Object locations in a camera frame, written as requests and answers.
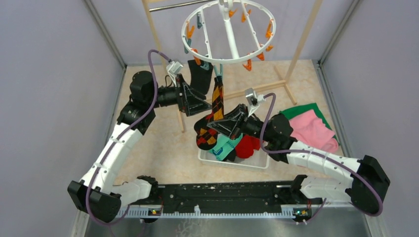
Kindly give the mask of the teal patterned sock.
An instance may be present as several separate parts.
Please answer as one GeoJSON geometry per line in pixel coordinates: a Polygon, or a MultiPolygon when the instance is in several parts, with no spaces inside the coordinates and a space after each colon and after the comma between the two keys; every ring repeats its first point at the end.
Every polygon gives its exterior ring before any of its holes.
{"type": "Polygon", "coordinates": [[[216,145],[208,151],[215,156],[216,160],[224,161],[227,156],[235,149],[243,137],[243,134],[236,139],[230,139],[222,134],[217,137],[216,145]]]}

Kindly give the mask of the black argyle sock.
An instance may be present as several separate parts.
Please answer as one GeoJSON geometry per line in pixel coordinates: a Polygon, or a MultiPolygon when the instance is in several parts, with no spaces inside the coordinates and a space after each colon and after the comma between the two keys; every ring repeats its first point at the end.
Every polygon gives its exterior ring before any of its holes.
{"type": "Polygon", "coordinates": [[[218,132],[209,128],[207,124],[212,121],[224,118],[224,86],[223,77],[216,76],[214,78],[214,89],[211,100],[211,113],[202,117],[194,124],[196,132],[196,145],[201,150],[211,150],[217,144],[218,132]]]}

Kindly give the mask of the red sock with cat face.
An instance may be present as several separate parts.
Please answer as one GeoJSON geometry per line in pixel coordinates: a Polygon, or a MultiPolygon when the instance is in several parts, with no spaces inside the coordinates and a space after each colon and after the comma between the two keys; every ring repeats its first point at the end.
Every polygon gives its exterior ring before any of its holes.
{"type": "Polygon", "coordinates": [[[259,149],[259,138],[249,135],[244,135],[235,147],[237,157],[242,159],[250,158],[254,154],[254,150],[259,151],[259,149]]]}

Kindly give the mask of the white perforated plastic basket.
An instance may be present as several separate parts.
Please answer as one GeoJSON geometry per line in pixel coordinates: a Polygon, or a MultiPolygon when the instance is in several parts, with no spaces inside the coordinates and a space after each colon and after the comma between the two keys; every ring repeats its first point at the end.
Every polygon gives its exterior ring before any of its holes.
{"type": "Polygon", "coordinates": [[[206,165],[250,171],[264,171],[269,167],[271,157],[262,150],[254,150],[253,155],[249,158],[236,157],[234,161],[219,161],[212,153],[198,149],[198,160],[206,165]]]}

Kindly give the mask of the white round sock hanger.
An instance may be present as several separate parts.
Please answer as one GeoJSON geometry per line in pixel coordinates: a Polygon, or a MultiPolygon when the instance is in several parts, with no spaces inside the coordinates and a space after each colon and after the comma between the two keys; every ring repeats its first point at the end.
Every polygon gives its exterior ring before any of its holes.
{"type": "Polygon", "coordinates": [[[221,65],[224,64],[236,64],[245,62],[243,66],[248,70],[251,71],[251,64],[252,59],[257,58],[260,61],[264,61],[264,52],[269,52],[273,45],[271,41],[276,33],[276,21],[274,15],[263,5],[256,3],[251,0],[213,0],[207,1],[202,6],[195,9],[185,20],[181,29],[181,37],[183,38],[183,45],[184,49],[187,53],[191,53],[197,62],[198,65],[201,64],[202,61],[206,61],[212,64],[219,63],[221,65]],[[241,56],[239,54],[237,48],[237,39],[234,35],[233,26],[231,23],[231,17],[234,16],[235,11],[233,10],[234,4],[239,4],[242,8],[242,17],[241,22],[246,22],[248,24],[252,39],[257,47],[257,50],[249,52],[247,55],[241,56]],[[222,58],[214,58],[211,51],[210,39],[208,35],[208,27],[207,21],[205,20],[204,10],[210,8],[212,6],[218,6],[219,12],[222,16],[223,24],[226,30],[227,35],[227,42],[231,52],[232,57],[228,59],[222,58]],[[267,30],[265,32],[266,42],[261,43],[257,37],[257,33],[252,25],[250,14],[251,10],[247,9],[247,6],[250,5],[252,7],[258,8],[259,10],[263,11],[269,17],[269,23],[267,30]],[[204,32],[205,38],[205,45],[207,48],[207,54],[203,55],[200,54],[197,49],[192,48],[192,36],[195,29],[202,29],[204,32]]]}

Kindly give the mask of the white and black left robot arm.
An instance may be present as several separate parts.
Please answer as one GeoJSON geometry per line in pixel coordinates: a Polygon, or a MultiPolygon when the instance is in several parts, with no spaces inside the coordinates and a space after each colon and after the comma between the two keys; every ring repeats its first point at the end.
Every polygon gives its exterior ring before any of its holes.
{"type": "Polygon", "coordinates": [[[131,149],[156,117],[154,109],[177,105],[188,117],[211,109],[206,96],[193,89],[182,74],[175,76],[175,86],[158,86],[153,73],[140,71],[132,77],[129,87],[129,101],[98,159],[79,181],[71,181],[67,188],[76,208],[104,225],[112,224],[122,207],[138,200],[153,204],[159,199],[158,182],[152,177],[139,176],[121,185],[114,184],[131,149]]]}

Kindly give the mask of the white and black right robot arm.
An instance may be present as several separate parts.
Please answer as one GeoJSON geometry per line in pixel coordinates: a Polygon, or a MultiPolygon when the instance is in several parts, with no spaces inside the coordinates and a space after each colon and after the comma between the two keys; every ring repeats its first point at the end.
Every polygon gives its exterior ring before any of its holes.
{"type": "Polygon", "coordinates": [[[257,120],[248,115],[244,104],[238,105],[223,119],[209,122],[208,127],[231,139],[241,134],[258,137],[261,142],[267,142],[261,148],[273,160],[306,167],[327,176],[296,176],[290,189],[290,198],[295,203],[330,198],[349,202],[369,216],[379,216],[383,212],[390,180],[372,156],[349,158],[316,149],[292,137],[293,129],[283,114],[257,120]]]}

